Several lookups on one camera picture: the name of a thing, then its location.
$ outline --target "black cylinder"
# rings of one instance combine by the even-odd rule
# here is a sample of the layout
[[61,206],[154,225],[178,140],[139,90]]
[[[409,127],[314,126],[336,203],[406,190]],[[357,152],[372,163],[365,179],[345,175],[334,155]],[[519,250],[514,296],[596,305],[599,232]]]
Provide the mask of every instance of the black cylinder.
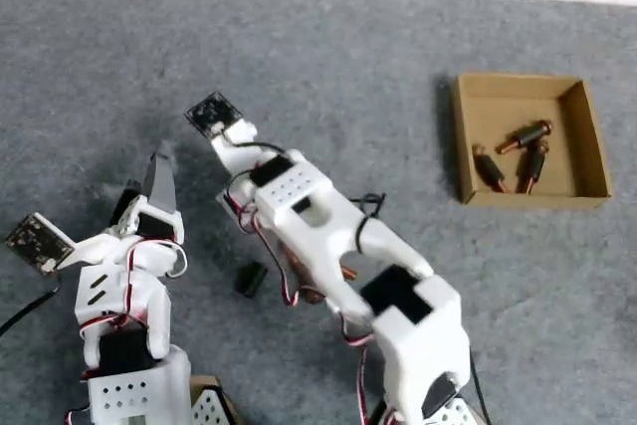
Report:
[[505,175],[502,173],[498,165],[488,154],[477,154],[476,168],[478,173],[482,176],[487,184],[496,185],[499,181],[505,179]]

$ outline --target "wire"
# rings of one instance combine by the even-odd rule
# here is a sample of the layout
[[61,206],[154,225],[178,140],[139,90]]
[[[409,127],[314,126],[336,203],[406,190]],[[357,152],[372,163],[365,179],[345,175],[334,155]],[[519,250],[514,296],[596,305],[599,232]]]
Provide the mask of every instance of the wire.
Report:
[[[356,228],[356,233],[354,234],[354,243],[356,244],[356,251],[362,254],[362,249],[360,247],[360,234],[364,229],[369,218],[377,218],[380,214],[380,210],[385,202],[385,197],[387,195],[385,193],[377,194],[377,193],[365,193],[362,198],[349,198],[349,201],[352,203],[358,203],[358,209],[362,211],[364,217],[358,223],[358,227]],[[367,204],[375,204],[376,207],[373,211],[367,212],[365,210],[365,205]]]
[[164,246],[168,246],[169,248],[174,249],[179,254],[181,254],[181,259],[183,260],[183,266],[181,267],[181,270],[179,270],[177,273],[173,273],[172,271],[170,273],[166,273],[166,278],[177,279],[180,276],[183,276],[186,271],[188,271],[188,257],[186,256],[186,252],[184,251],[184,249],[181,247],[180,244],[177,244],[174,241],[169,241],[167,239],[151,239],[150,241],[152,241],[155,244],[162,244]]
[[90,404],[85,405],[84,407],[81,408],[72,408],[71,410],[67,410],[67,413],[65,413],[64,415],[64,425],[73,425],[72,422],[72,415],[74,413],[81,413],[81,412],[86,412],[91,408]]
[[270,253],[270,256],[272,257],[275,264],[277,265],[277,268],[279,269],[279,274],[281,275],[281,296],[283,297],[283,301],[286,304],[286,306],[290,306],[291,308],[296,307],[297,304],[299,303],[299,295],[301,291],[312,291],[313,293],[320,294],[321,296],[323,296],[323,293],[321,291],[319,291],[316,288],[313,288],[312,286],[300,286],[295,291],[295,293],[290,296],[290,288],[288,286],[288,275],[286,274],[286,270],[281,264],[279,257],[275,253],[274,248],[272,247],[268,239],[266,239],[266,236],[263,234],[263,231],[261,230],[261,226],[259,226],[259,220],[257,219],[256,211],[252,213],[250,224],[252,225],[255,233],[257,233],[257,235],[259,236],[259,239],[261,239],[261,242],[264,244],[264,246]]
[[367,359],[367,347],[360,350],[360,361],[356,372],[356,400],[358,402],[358,417],[360,425],[367,425],[367,403],[365,401],[365,360]]
[[42,294],[40,297],[38,297],[31,303],[24,306],[21,310],[17,311],[10,319],[4,322],[2,326],[0,326],[0,337],[4,335],[5,333],[7,333],[7,331],[11,327],[13,327],[16,323],[18,323],[21,319],[23,319],[29,313],[33,312],[35,309],[37,309],[39,306],[41,306],[43,303],[45,303],[50,298],[52,298],[55,294],[58,293],[58,291],[60,290],[60,287],[62,286],[62,279],[60,278],[58,273],[53,273],[53,274],[58,280],[58,283],[56,284],[56,286],[50,291]]
[[225,131],[222,134],[225,140],[228,141],[230,144],[232,144],[235,148],[251,148],[256,146],[256,147],[272,149],[273,151],[277,152],[278,154],[282,154],[283,156],[288,155],[288,153],[284,149],[272,143],[267,143],[265,141],[246,141],[243,143],[235,143],[232,139],[228,137]]
[[482,415],[485,418],[487,425],[492,425],[489,411],[487,410],[487,404],[485,403],[485,396],[482,393],[482,387],[480,386],[480,379],[478,378],[478,369],[476,368],[476,361],[474,360],[473,350],[469,350],[469,363],[471,364],[471,375],[474,377],[474,385],[476,387],[476,393],[478,394],[478,400],[480,400],[480,408],[482,408]]
[[239,202],[230,195],[230,188],[232,187],[234,182],[237,181],[237,179],[239,179],[241,176],[245,174],[251,173],[253,169],[254,168],[250,168],[250,169],[244,169],[243,171],[239,171],[232,178],[230,178],[230,181],[228,181],[228,184],[226,185],[226,197],[232,203],[232,207],[234,208],[235,214],[239,213],[239,210],[241,209],[241,204],[239,204]]
[[374,339],[373,332],[367,333],[359,337],[352,337],[347,333],[347,321],[343,314],[340,315],[340,331],[348,345],[352,347],[360,347]]

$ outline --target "open cardboard box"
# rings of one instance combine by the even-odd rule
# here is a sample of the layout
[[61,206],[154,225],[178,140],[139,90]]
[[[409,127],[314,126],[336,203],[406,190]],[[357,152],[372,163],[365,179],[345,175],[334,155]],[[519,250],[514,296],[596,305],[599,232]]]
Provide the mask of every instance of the open cardboard box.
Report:
[[[463,74],[455,88],[462,202],[477,206],[589,209],[612,196],[601,132],[586,82],[576,77]],[[552,121],[550,147],[531,195],[495,192],[476,171],[472,148],[481,143],[518,190],[524,149],[495,148],[523,126]]]

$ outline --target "black cable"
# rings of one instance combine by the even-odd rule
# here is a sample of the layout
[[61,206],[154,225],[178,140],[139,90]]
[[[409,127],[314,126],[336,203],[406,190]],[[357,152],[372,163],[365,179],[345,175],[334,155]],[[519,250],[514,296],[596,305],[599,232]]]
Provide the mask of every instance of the black cable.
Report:
[[252,146],[261,146],[262,148],[272,149],[275,152],[277,152],[278,154],[282,154],[283,156],[287,156],[288,155],[286,153],[286,151],[284,149],[282,149],[280,146],[277,146],[277,145],[272,144],[272,143],[266,143],[265,141],[246,141],[245,143],[233,143],[231,141],[231,144],[235,148],[250,148]]
[[62,285],[62,280],[57,273],[53,273],[53,274],[57,277],[57,280],[58,280],[58,283],[56,284],[56,286],[50,291],[48,291],[47,293],[41,295],[40,297],[38,297],[31,303],[24,306],[21,310],[17,311],[10,319],[4,322],[2,326],[0,326],[0,337],[2,337],[2,335],[4,335],[11,327],[13,327],[21,319],[23,319],[28,313],[33,312],[35,309],[37,309],[39,306],[41,306],[43,303],[45,303],[50,298],[52,298],[55,294],[58,293]]
[[249,174],[254,168],[250,168],[250,169],[244,169],[243,171],[239,171],[237,174],[235,174],[232,178],[230,178],[230,181],[228,181],[228,184],[226,185],[226,197],[228,199],[230,199],[232,196],[230,196],[230,188],[232,187],[232,185],[234,184],[234,182],[239,179],[241,176],[243,176],[244,174]]
[[[356,233],[354,235],[354,243],[356,244],[356,251],[358,251],[358,253],[360,254],[362,254],[362,250],[360,248],[360,234],[362,233],[362,230],[367,224],[367,221],[369,221],[369,218],[378,217],[378,214],[380,214],[380,209],[382,208],[385,202],[386,196],[387,195],[385,193],[382,193],[382,194],[366,193],[362,196],[362,198],[349,198],[349,201],[351,201],[352,203],[358,203],[358,209],[360,209],[360,211],[362,211],[363,214],[365,215],[360,220],[360,223],[358,223],[358,227],[356,228]],[[365,210],[365,205],[367,204],[375,204],[376,207],[374,208],[373,211],[367,212]]]
[[474,386],[476,387],[476,393],[478,394],[478,400],[480,400],[480,408],[482,408],[482,415],[487,422],[487,425],[492,425],[491,417],[487,411],[487,404],[485,403],[485,396],[482,394],[482,387],[480,386],[480,379],[478,378],[478,369],[476,368],[476,361],[474,360],[473,350],[469,350],[469,362],[471,364],[471,375],[474,377]]

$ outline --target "white plastic bracket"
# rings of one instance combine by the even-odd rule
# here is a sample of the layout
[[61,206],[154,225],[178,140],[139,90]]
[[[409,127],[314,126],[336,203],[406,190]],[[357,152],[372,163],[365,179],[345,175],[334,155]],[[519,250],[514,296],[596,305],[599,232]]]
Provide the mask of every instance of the white plastic bracket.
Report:
[[425,420],[423,425],[480,425],[462,398],[452,398],[444,407]]
[[191,425],[189,381],[188,356],[175,345],[151,369],[92,378],[92,422],[112,425],[144,417],[148,425]]
[[226,414],[219,389],[206,388],[192,406],[193,425],[232,425]]

